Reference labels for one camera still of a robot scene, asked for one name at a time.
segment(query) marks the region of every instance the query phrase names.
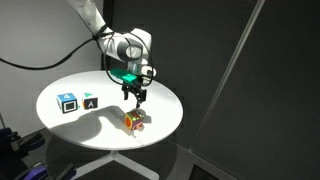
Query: small cube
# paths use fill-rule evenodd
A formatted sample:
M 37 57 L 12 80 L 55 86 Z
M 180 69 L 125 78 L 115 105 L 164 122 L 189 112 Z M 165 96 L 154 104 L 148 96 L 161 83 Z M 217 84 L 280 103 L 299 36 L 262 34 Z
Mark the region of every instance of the small cube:
M 138 110 L 127 112 L 124 118 L 124 124 L 129 130 L 137 130 L 143 126 L 144 116 Z
M 84 93 L 82 106 L 84 109 L 98 108 L 98 98 L 91 93 Z
M 72 93 L 59 94 L 56 99 L 63 114 L 78 109 L 77 98 Z

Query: white round table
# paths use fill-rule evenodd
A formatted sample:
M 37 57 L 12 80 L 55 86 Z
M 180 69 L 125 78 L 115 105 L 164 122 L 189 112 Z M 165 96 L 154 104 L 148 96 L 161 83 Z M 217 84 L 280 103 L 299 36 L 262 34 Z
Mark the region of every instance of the white round table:
M 157 173 L 119 154 L 119 150 L 141 148 L 168 137 L 182 120 L 183 108 L 177 96 L 164 85 L 153 81 L 147 89 L 147 99 L 138 110 L 145 116 L 143 128 L 130 131 L 124 125 L 124 115 L 136 109 L 136 98 L 129 93 L 124 100 L 121 85 L 112 82 L 105 71 L 78 73 L 59 79 L 46 87 L 38 97 L 37 113 L 45 127 L 70 143 L 111 153 L 77 169 L 78 178 L 110 161 L 117 161 L 149 179 L 159 179 Z M 85 93 L 98 97 L 98 107 L 63 114 L 56 96 L 73 93 L 82 103 Z

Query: blue letter block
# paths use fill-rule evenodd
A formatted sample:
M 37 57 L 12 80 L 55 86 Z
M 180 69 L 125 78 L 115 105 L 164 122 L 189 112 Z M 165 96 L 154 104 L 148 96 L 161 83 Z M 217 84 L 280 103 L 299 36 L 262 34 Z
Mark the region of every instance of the blue letter block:
M 57 95 L 57 103 L 63 114 L 78 109 L 77 98 L 72 93 Z

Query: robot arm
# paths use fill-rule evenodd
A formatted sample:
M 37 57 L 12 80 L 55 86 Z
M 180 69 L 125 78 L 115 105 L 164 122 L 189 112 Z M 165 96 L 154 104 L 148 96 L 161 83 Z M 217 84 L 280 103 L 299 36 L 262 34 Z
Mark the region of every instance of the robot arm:
M 105 27 L 106 23 L 94 0 L 68 0 L 68 2 L 94 36 L 101 33 L 101 28 Z M 130 33 L 121 34 L 106 27 L 103 33 L 109 35 L 99 37 L 97 42 L 104 54 L 128 63 L 127 70 L 135 75 L 150 76 L 151 67 L 147 65 L 152 37 L 148 32 L 136 28 Z
M 93 36 L 97 37 L 100 50 L 114 59 L 128 63 L 127 71 L 113 70 L 110 72 L 123 80 L 124 99 L 128 99 L 129 92 L 134 94 L 137 99 L 136 108 L 139 108 L 147 95 L 147 91 L 141 88 L 140 83 L 143 82 L 143 78 L 156 75 L 155 69 L 148 66 L 151 35 L 137 28 L 130 33 L 113 32 L 106 26 L 94 0 L 68 0 L 68 2 L 77 11 Z

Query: table base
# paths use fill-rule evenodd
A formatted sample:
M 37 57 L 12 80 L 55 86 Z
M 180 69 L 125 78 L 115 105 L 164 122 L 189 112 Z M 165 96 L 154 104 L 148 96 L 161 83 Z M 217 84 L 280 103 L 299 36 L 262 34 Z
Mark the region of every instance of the table base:
M 159 175 L 156 172 L 151 171 L 150 169 L 142 166 L 141 164 L 138 164 L 132 161 L 131 159 L 119 154 L 119 151 L 111 151 L 110 154 L 103 156 L 84 166 L 81 166 L 80 168 L 77 169 L 77 174 L 72 179 L 77 179 L 111 161 L 116 161 L 151 180 L 159 179 Z

